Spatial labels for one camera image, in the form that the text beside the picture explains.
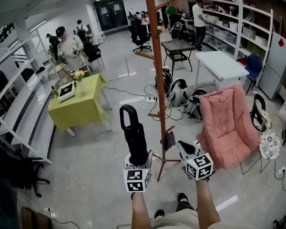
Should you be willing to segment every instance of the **metal chair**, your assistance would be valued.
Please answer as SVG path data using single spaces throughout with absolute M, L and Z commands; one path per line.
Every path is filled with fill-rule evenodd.
M 253 89 L 253 87 L 256 83 L 256 79 L 257 79 L 259 73 L 263 69 L 263 59 L 262 59 L 262 57 L 258 56 L 257 54 L 252 53 L 247 57 L 246 63 L 247 63 L 247 66 L 245 67 L 245 69 L 249 72 L 249 75 L 247 75 L 247 77 L 251 81 L 251 83 L 248 87 L 248 90 L 246 92 L 246 95 L 247 95 L 249 90 L 250 90 L 251 85 L 252 85 L 251 90 Z

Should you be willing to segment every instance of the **pink armchair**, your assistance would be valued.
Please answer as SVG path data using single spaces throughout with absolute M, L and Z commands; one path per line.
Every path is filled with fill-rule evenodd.
M 197 139 L 211 155 L 215 169 L 238 165 L 259 146 L 241 85 L 202 95 L 200 102 L 204 127 Z

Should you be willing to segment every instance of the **backpack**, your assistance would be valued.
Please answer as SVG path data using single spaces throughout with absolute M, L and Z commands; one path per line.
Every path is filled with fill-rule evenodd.
M 155 76 L 155 87 L 158 88 L 157 76 Z M 173 82 L 173 77 L 169 69 L 163 68 L 163 81 L 164 81 L 164 92 L 168 93 L 170 91 L 171 84 Z
M 168 93 L 168 101 L 171 106 L 184 105 L 188 100 L 189 90 L 186 85 L 186 81 L 182 78 L 174 80 Z
M 101 50 L 97 46 L 92 45 L 92 43 L 84 44 L 83 51 L 86 54 L 89 62 L 92 62 L 101 57 Z
M 87 42 L 86 31 L 81 27 L 81 29 L 77 28 L 77 34 L 82 42 Z
M 192 96 L 188 98 L 184 106 L 184 112 L 189 115 L 189 118 L 195 118 L 197 120 L 202 120 L 203 114 L 200 107 L 200 96 L 207 94 L 204 89 L 196 89 Z

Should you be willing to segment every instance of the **gray floor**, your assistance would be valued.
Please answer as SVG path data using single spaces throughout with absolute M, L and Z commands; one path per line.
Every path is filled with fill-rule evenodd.
M 164 32 L 162 41 L 170 40 L 170 35 Z M 106 43 L 100 46 L 105 68 L 97 67 L 96 72 L 102 73 L 110 82 L 108 87 L 117 87 L 134 94 L 144 94 L 147 84 L 154 84 L 155 71 L 153 62 L 133 54 L 135 45 L 131 42 L 128 31 L 106 37 Z M 193 72 L 188 62 L 177 62 L 174 79 L 183 77 L 189 86 L 194 84 L 197 61 L 195 53 L 191 55 Z M 125 77 L 128 70 L 131 76 Z M 212 77 L 201 70 L 199 82 L 208 85 Z M 155 94 L 156 91 L 147 86 L 146 91 Z M 119 93 L 116 90 L 105 89 L 113 106 L 108 114 L 111 117 L 112 132 L 106 131 L 102 124 L 92 124 L 75 128 L 76 137 L 68 133 L 56 131 L 50 152 L 52 165 L 45 167 L 41 175 L 51 181 L 50 185 L 40 184 L 42 198 L 37 198 L 33 191 L 23 191 L 34 203 L 19 195 L 19 207 L 29 206 L 35 210 L 54 205 L 54 214 L 61 222 L 74 221 L 81 229 L 115 228 L 119 224 L 130 223 L 132 216 L 132 201 L 126 193 L 123 183 L 123 160 L 128 154 L 128 146 L 120 127 L 119 108 L 122 104 L 133 105 L 144 125 L 148 149 L 155 153 L 161 152 L 160 123 L 147 117 L 152 104 L 145 104 L 142 97 Z M 248 94 L 248 107 L 252 108 L 253 97 Z M 266 110 L 277 113 L 279 101 L 266 100 Z M 181 117 L 180 112 L 172 110 L 172 118 Z M 176 140 L 192 143 L 201 131 L 202 123 L 197 123 L 184 116 L 182 120 L 166 120 L 166 126 L 175 125 Z M 168 158 L 179 158 L 174 146 L 167 152 Z M 245 159 L 244 169 L 249 167 L 258 157 L 255 152 Z M 277 169 L 286 167 L 286 145 L 281 149 L 276 160 Z M 156 181 L 160 169 L 160 161 L 154 160 L 152 166 L 152 182 L 144 194 L 149 215 L 153 218 L 155 211 L 163 208 L 165 212 L 173 213 L 177 206 L 176 196 L 184 192 L 194 207 L 196 207 L 195 182 L 189 180 L 182 170 L 181 164 L 167 164 L 163 170 L 160 182 Z M 274 162 L 272 161 L 262 174 L 259 174 L 259 163 L 246 175 L 242 175 L 240 166 L 229 170 L 219 170 L 209 182 L 214 203 L 222 205 L 219 212 L 221 220 L 240 222 L 261 229 L 272 228 L 274 219 L 280 219 L 286 214 L 286 192 L 282 189 L 282 181 L 274 178 Z M 225 201 L 233 198 L 233 203 L 227 207 Z M 60 225 L 53 222 L 54 228 L 75 228 L 72 224 Z

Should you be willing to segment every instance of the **sneaker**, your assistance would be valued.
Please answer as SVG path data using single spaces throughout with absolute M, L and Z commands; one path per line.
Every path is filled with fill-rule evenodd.
M 163 209 L 159 209 L 157 210 L 157 212 L 154 215 L 154 218 L 159 218 L 159 217 L 164 217 L 164 210 Z
M 178 204 L 180 204 L 181 202 L 189 202 L 187 196 L 184 193 L 178 194 Z

